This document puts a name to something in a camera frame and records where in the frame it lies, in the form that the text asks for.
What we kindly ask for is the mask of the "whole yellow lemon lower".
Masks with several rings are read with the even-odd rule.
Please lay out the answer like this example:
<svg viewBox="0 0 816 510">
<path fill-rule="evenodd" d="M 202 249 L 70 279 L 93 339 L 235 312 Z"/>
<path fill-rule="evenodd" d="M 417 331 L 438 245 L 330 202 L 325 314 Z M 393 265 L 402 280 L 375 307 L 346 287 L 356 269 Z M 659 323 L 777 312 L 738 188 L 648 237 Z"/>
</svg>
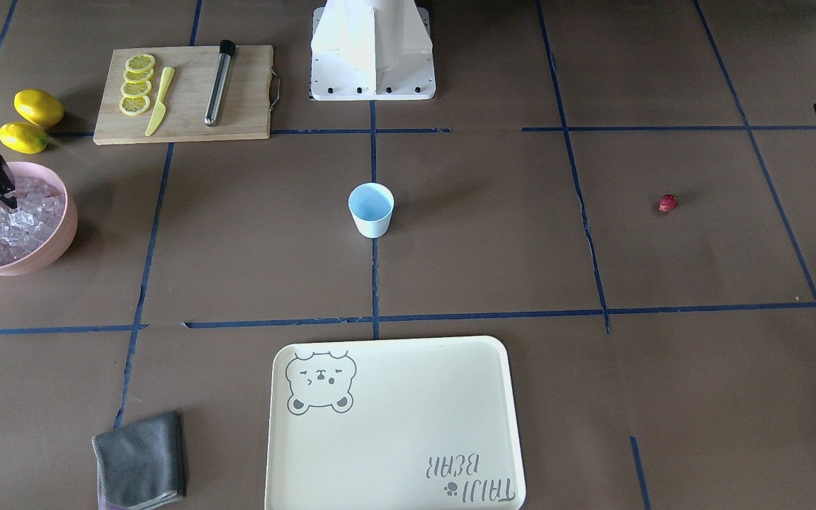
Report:
<svg viewBox="0 0 816 510">
<path fill-rule="evenodd" d="M 32 123 L 12 122 L 0 127 L 2 145 L 19 154 L 39 154 L 45 151 L 49 139 L 42 128 Z"/>
</svg>

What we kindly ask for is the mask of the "whole yellow lemon upper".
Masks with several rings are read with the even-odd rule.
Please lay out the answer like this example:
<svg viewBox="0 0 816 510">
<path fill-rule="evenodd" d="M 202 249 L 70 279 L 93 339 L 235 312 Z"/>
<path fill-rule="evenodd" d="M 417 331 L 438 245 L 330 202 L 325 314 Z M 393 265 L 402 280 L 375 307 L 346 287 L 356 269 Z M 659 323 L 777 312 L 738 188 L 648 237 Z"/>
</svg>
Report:
<svg viewBox="0 0 816 510">
<path fill-rule="evenodd" d="M 65 109 L 61 101 L 41 89 L 17 91 L 13 107 L 23 119 L 43 129 L 52 128 L 64 119 Z"/>
</svg>

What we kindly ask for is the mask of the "lemon slice top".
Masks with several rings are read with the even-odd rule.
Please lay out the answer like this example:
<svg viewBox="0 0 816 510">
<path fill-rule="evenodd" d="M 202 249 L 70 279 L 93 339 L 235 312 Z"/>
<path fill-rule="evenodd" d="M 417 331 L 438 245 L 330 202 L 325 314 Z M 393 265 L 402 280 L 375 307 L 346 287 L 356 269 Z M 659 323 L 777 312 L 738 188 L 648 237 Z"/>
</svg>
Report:
<svg viewBox="0 0 816 510">
<path fill-rule="evenodd" d="M 133 55 L 124 62 L 124 69 L 131 74 L 149 74 L 156 62 L 156 57 L 150 54 Z"/>
</svg>

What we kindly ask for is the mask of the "lemon slice bottom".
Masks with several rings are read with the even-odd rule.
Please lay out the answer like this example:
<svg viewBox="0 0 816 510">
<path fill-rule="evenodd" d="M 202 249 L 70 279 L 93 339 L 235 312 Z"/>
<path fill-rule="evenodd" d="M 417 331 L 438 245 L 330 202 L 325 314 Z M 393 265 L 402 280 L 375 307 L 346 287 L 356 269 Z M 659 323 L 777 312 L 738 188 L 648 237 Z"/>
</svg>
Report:
<svg viewBox="0 0 816 510">
<path fill-rule="evenodd" d="M 127 116 L 137 116 L 148 112 L 150 108 L 149 96 L 123 96 L 119 103 L 119 110 Z"/>
</svg>

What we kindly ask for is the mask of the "yellow plastic knife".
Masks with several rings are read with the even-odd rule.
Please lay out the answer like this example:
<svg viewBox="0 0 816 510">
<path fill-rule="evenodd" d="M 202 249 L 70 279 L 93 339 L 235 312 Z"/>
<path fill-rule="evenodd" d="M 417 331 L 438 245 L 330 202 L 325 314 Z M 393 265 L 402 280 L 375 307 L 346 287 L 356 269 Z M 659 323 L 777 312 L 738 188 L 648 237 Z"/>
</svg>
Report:
<svg viewBox="0 0 816 510">
<path fill-rule="evenodd" d="M 167 113 L 167 106 L 165 99 L 171 87 L 171 82 L 175 75 L 176 69 L 174 67 L 165 67 L 161 71 L 161 80 L 159 80 L 159 88 L 157 91 L 156 101 L 152 106 L 152 115 L 150 116 L 148 125 L 146 126 L 144 136 L 149 137 L 155 134 L 159 126 L 161 126 L 164 117 Z"/>
</svg>

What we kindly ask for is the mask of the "cream bear serving tray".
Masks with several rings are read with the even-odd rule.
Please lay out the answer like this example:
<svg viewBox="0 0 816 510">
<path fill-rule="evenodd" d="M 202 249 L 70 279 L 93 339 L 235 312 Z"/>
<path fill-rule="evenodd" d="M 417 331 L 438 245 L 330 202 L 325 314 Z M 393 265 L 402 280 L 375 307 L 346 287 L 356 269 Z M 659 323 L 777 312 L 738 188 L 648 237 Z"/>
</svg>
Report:
<svg viewBox="0 0 816 510">
<path fill-rule="evenodd" d="M 493 336 L 291 344 L 274 358 L 266 509 L 519 509 L 507 349 Z"/>
</svg>

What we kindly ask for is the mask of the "pink bowl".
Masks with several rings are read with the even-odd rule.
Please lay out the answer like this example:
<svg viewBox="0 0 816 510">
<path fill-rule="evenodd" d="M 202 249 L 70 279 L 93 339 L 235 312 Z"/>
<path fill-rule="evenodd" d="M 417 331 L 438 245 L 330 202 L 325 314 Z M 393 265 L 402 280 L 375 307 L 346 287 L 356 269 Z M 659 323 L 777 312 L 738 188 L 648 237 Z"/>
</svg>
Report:
<svg viewBox="0 0 816 510">
<path fill-rule="evenodd" d="M 27 257 L 0 266 L 0 276 L 18 276 L 39 271 L 64 254 L 77 234 L 78 214 L 77 207 L 70 193 L 66 190 L 64 181 L 54 171 L 32 162 L 13 162 L 8 165 L 13 172 L 14 184 L 16 184 L 16 178 L 19 176 L 41 179 L 45 183 L 56 187 L 60 193 L 65 194 L 66 198 L 66 207 L 64 213 L 62 213 L 62 219 L 52 236 Z"/>
</svg>

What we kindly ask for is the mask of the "lemon slice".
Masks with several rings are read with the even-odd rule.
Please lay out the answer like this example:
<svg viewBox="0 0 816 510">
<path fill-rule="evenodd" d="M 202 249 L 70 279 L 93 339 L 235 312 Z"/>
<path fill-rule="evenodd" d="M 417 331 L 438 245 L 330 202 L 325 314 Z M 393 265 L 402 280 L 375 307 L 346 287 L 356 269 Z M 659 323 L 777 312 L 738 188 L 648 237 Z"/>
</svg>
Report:
<svg viewBox="0 0 816 510">
<path fill-rule="evenodd" d="M 127 116 L 137 116 L 148 112 L 150 108 L 149 96 L 123 96 L 119 103 L 119 110 Z"/>
<path fill-rule="evenodd" d="M 126 69 L 123 72 L 123 78 L 127 84 L 143 84 L 146 83 L 146 81 L 149 81 L 153 77 L 153 74 L 153 68 L 149 68 L 145 71 L 133 71 Z"/>
<path fill-rule="evenodd" d="M 131 74 L 149 74 L 156 62 L 156 57 L 150 54 L 133 55 L 124 62 L 124 69 Z"/>
<path fill-rule="evenodd" d="M 150 80 L 140 81 L 139 83 L 129 83 L 124 81 L 120 91 L 123 97 L 126 98 L 140 98 L 148 96 L 152 90 L 152 82 Z"/>
</svg>

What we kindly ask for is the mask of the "grey folded cloth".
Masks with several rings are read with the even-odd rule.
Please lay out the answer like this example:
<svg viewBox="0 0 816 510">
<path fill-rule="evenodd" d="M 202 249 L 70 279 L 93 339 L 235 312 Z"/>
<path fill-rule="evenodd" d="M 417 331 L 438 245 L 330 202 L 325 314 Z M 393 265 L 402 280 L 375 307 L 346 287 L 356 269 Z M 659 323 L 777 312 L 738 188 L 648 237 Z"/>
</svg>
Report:
<svg viewBox="0 0 816 510">
<path fill-rule="evenodd" d="M 158 416 L 91 439 L 99 509 L 156 509 L 186 495 L 181 414 Z"/>
</svg>

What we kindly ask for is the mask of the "red strawberry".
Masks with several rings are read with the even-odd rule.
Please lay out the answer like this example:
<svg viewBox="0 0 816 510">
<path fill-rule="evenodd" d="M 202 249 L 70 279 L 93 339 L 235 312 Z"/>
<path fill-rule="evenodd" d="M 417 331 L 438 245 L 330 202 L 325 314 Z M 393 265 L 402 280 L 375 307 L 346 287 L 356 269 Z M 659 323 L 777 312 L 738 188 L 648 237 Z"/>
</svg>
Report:
<svg viewBox="0 0 816 510">
<path fill-rule="evenodd" d="M 658 200 L 657 212 L 667 214 L 676 210 L 679 205 L 678 197 L 674 194 L 666 194 Z"/>
</svg>

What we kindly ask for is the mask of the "pile of clear ice cubes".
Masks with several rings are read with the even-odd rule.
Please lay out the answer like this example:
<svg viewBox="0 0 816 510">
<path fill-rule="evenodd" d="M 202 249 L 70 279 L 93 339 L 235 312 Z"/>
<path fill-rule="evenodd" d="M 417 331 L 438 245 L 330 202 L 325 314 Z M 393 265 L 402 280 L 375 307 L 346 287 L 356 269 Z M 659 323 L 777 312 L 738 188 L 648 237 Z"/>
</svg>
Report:
<svg viewBox="0 0 816 510">
<path fill-rule="evenodd" d="M 16 178 L 17 207 L 0 201 L 0 266 L 40 248 L 55 232 L 66 207 L 65 194 L 41 178 Z"/>
</svg>

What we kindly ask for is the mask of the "steel muddler black tip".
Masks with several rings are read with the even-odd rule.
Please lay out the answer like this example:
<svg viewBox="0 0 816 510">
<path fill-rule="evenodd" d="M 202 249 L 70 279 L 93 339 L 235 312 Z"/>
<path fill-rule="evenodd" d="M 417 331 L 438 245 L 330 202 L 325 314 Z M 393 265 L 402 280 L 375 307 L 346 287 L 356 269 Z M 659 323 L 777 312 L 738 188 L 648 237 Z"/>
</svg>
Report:
<svg viewBox="0 0 816 510">
<path fill-rule="evenodd" d="M 210 92 L 210 100 L 208 100 L 208 107 L 204 116 L 204 125 L 208 127 L 217 125 L 225 84 L 236 49 L 236 43 L 231 40 L 221 40 L 220 45 L 218 45 L 217 68 Z"/>
</svg>

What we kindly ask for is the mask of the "light blue cup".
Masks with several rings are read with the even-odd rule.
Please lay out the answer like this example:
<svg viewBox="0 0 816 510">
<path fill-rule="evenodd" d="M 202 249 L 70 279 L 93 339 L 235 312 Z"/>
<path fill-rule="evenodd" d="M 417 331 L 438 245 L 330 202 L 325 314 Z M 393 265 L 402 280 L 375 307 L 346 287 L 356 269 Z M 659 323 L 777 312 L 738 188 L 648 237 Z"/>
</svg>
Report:
<svg viewBox="0 0 816 510">
<path fill-rule="evenodd" d="M 360 235 L 378 239 L 385 235 L 395 209 L 395 197 L 379 183 L 362 183 L 348 197 L 348 210 Z"/>
</svg>

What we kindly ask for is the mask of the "whole yellow lemon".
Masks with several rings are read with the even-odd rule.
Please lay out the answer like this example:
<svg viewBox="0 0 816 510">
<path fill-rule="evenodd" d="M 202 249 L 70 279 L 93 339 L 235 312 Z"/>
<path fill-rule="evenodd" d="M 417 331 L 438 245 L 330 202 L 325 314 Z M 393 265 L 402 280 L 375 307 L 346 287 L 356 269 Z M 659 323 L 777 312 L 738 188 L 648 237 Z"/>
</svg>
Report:
<svg viewBox="0 0 816 510">
<path fill-rule="evenodd" d="M 61 101 L 41 89 L 17 91 L 13 107 L 23 119 L 43 129 L 52 128 L 64 119 L 65 109 Z"/>
<path fill-rule="evenodd" d="M 32 123 L 12 122 L 0 127 L 2 145 L 19 154 L 39 154 L 45 151 L 49 139 L 42 128 Z"/>
</svg>

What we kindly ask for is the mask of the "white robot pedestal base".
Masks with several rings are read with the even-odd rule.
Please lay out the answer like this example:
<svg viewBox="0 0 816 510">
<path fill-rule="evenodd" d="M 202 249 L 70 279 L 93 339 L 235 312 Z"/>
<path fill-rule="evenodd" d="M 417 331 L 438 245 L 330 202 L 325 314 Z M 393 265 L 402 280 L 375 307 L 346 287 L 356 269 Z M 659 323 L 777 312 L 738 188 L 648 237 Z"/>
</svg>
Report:
<svg viewBox="0 0 816 510">
<path fill-rule="evenodd" d="M 315 101 L 422 101 L 436 94 L 430 16 L 414 1 L 327 1 L 313 12 Z"/>
</svg>

